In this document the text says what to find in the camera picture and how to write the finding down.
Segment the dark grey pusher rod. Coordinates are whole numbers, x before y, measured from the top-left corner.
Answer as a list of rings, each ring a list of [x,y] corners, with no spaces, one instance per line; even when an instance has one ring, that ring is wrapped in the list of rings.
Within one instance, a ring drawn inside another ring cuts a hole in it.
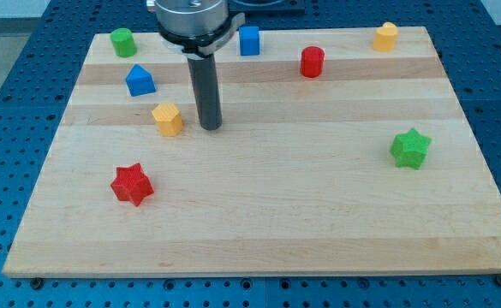
[[[215,57],[188,59],[188,67],[200,125],[208,131],[216,130],[221,127],[223,119]]]

